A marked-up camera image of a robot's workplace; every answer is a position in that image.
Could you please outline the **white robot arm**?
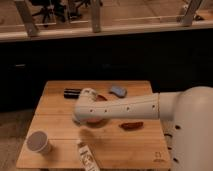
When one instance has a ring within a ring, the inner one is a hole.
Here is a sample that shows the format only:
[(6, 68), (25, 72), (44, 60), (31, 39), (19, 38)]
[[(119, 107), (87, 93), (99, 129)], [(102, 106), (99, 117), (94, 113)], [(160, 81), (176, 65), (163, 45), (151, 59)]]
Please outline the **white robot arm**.
[(74, 106), (80, 123), (90, 119), (161, 119), (173, 122), (171, 171), (213, 171), (213, 87), (98, 101), (92, 88)]

